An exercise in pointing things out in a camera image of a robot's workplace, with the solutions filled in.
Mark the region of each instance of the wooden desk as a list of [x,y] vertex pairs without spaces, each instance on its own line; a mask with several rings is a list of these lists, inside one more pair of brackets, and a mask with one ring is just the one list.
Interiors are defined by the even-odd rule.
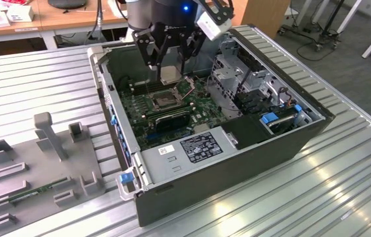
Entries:
[[[117,18],[109,6],[107,0],[102,0],[105,21],[103,24],[126,23],[123,18]],[[47,0],[39,1],[43,30],[58,30],[66,28],[94,26],[97,21],[98,1],[89,0],[85,8],[65,10],[53,7]]]
[[33,22],[11,22],[11,26],[0,28],[0,41],[19,40],[41,37],[42,29],[42,16],[39,12],[39,1],[33,0],[30,5],[35,12]]
[[[103,30],[127,27],[127,21],[114,16],[107,0],[103,4]],[[65,10],[53,7],[47,0],[39,0],[39,11],[42,16],[42,38],[49,49],[57,49],[55,36],[89,32],[93,30],[97,21],[98,1],[89,0],[86,9],[79,8],[63,13]]]

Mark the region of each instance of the power supply label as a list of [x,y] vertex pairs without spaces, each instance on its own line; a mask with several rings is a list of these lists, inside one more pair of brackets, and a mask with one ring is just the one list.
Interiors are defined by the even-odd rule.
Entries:
[[210,132],[182,141],[181,145],[193,163],[198,163],[224,152]]

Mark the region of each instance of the gray floor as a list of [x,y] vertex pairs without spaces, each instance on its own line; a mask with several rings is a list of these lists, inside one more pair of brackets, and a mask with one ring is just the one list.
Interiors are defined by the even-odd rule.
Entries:
[[[321,0],[314,0],[309,10],[310,18],[316,6]],[[293,7],[302,9],[305,0],[293,0]],[[330,3],[320,23],[325,26],[328,17],[336,7]],[[333,29],[338,29],[349,10],[342,8],[336,19]],[[356,104],[371,115],[371,56],[362,58],[362,53],[371,44],[371,18],[356,15],[346,31],[341,35],[342,43],[337,50],[320,62],[312,62],[297,54],[302,44],[310,42],[292,32],[285,36],[277,36],[277,42],[294,54],[301,61],[321,75],[321,77],[356,102]],[[308,58],[321,58],[330,52],[330,47],[322,52],[314,52],[314,47],[305,47],[301,53]]]

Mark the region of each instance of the barcode sticker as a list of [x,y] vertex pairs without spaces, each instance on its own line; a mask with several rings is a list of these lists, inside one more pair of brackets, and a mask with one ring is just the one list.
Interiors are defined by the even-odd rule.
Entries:
[[174,152],[174,151],[176,151],[176,148],[173,145],[160,148],[161,155],[169,154],[170,152]]
[[17,32],[22,32],[22,31],[37,31],[39,30],[38,27],[34,27],[34,28],[23,28],[23,29],[15,29]]

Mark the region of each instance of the metal slatted table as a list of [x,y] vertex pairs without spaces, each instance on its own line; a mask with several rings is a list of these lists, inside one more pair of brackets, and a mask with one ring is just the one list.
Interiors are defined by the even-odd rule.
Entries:
[[54,129],[91,127],[106,194],[10,233],[21,236],[371,236],[371,117],[257,29],[237,28],[337,114],[288,163],[141,228],[118,193],[121,171],[85,47],[0,57],[0,138],[35,137],[33,114]]

